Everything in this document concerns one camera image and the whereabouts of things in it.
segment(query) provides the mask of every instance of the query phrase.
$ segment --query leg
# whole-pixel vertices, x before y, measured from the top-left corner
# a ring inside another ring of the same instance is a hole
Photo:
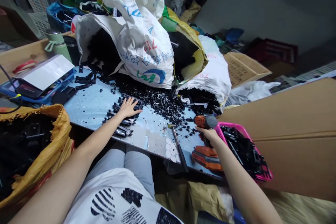
[[[149,192],[153,199],[155,199],[152,163],[149,154],[144,150],[127,145],[125,168],[134,173],[144,188]]]
[[[124,143],[114,143],[112,148],[106,152],[106,154],[97,162],[94,168],[86,176],[83,185],[103,172],[112,170],[114,168],[124,168],[125,152],[126,145]]]

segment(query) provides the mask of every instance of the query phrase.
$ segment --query blue plastic tray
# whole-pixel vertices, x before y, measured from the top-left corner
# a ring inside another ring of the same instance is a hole
[[[76,73],[76,70],[74,68],[71,69],[69,72],[66,73],[66,74],[69,74],[69,76],[65,80],[63,80],[62,82],[56,81],[55,83],[56,83],[57,86],[51,92],[49,92],[47,95],[45,95],[41,98],[32,99],[32,98],[29,98],[29,97],[26,97],[26,96],[21,96],[21,98],[25,102],[50,105],[51,99],[52,99],[53,95],[55,94],[55,92],[57,90],[63,90],[66,86],[68,86],[68,84],[74,79],[75,73]],[[9,90],[10,87],[11,87],[11,83],[9,81],[2,84],[0,86],[0,93],[6,95],[8,97],[15,97],[16,93]]]

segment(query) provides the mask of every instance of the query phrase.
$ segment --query white shirt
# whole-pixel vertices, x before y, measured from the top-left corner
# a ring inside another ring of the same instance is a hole
[[[106,171],[78,192],[64,223],[183,224],[125,168]]]

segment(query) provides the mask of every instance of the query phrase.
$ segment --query orange drill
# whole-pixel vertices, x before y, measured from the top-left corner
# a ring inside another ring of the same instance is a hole
[[[197,127],[208,130],[211,128],[215,128],[218,121],[212,115],[199,115],[195,116],[194,123]],[[192,152],[192,159],[209,170],[223,171],[217,152],[215,151],[215,149],[213,149],[210,141],[204,136],[203,133],[201,133],[201,139],[203,140],[205,146],[196,146]]]

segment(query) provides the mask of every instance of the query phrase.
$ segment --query green water bottle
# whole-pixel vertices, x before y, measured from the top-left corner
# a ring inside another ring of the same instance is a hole
[[[45,47],[45,50],[48,52],[53,51],[55,54],[62,54],[72,63],[69,50],[64,42],[62,33],[53,29],[48,29],[45,31],[45,36],[49,39],[49,44]]]

